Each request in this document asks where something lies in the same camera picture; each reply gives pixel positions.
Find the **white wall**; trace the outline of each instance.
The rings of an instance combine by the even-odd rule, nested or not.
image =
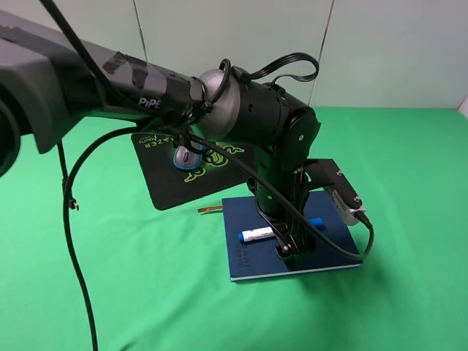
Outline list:
[[[336,0],[314,105],[458,108],[467,0]]]
[[[132,0],[54,0],[80,38],[144,58]],[[39,0],[0,0],[0,10],[58,29]]]
[[[186,75],[217,68],[224,58],[253,72],[294,51],[318,57],[330,6],[331,0],[137,0],[148,60]],[[313,67],[287,71],[309,74]],[[309,101],[312,83],[278,82]]]

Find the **computer mouse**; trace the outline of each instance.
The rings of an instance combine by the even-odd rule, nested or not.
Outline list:
[[[191,143],[193,148],[203,150],[203,145],[195,141],[191,141]],[[177,147],[173,157],[174,165],[179,170],[196,170],[201,165],[202,159],[203,155],[191,152],[184,146]]]

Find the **blue marker cap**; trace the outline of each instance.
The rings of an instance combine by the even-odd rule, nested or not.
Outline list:
[[[321,219],[320,217],[310,219],[309,223],[312,224],[317,229],[318,228],[325,228],[325,225],[323,224],[323,219]]]

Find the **mouse pad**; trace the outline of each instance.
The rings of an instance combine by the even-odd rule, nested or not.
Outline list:
[[[222,155],[208,150],[201,166],[193,171],[178,170],[173,164],[176,148],[167,135],[133,134],[133,146],[158,210],[166,210],[220,190],[241,184],[247,175]],[[216,143],[250,167],[254,167],[252,148],[234,143]]]

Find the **dark blue notebook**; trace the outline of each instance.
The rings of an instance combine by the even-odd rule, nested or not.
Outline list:
[[[275,245],[277,245],[277,242],[275,238],[246,244],[241,244],[238,240],[238,234],[244,230],[268,226],[257,213],[254,197],[223,199],[222,208],[232,282],[355,268],[363,262],[343,257],[322,241],[316,239],[317,248],[315,252],[298,262],[286,264],[276,256]],[[350,231],[339,218],[326,193],[311,192],[304,209],[304,215],[308,219],[321,217],[325,225],[321,232],[325,236],[343,249],[358,253]]]

